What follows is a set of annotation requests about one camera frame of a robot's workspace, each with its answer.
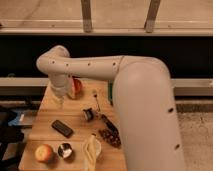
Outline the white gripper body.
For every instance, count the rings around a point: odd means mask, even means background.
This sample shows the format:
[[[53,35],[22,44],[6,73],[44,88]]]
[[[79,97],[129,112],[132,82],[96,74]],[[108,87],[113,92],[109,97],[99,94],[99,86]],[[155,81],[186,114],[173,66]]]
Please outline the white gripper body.
[[[56,97],[62,98],[63,96],[67,95],[70,90],[69,81],[51,81],[51,90]]]

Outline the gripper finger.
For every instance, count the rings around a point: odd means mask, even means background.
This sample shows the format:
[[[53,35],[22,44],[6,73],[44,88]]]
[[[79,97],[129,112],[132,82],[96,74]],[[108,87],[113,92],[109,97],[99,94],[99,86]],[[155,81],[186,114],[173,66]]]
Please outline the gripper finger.
[[[53,100],[56,104],[58,104],[58,105],[60,104],[60,100],[57,97],[53,97]]]
[[[65,98],[64,98],[64,97],[61,97],[61,98],[60,98],[60,105],[61,105],[61,106],[64,105],[64,101],[65,101]]]

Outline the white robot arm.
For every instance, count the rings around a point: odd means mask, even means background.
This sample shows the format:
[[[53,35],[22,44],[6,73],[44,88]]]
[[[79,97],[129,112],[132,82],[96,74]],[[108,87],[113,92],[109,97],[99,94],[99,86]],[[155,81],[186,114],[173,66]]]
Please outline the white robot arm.
[[[54,94],[71,91],[72,76],[113,83],[113,105],[127,171],[185,171],[174,90],[167,66],[154,57],[72,58],[63,46],[38,57]]]

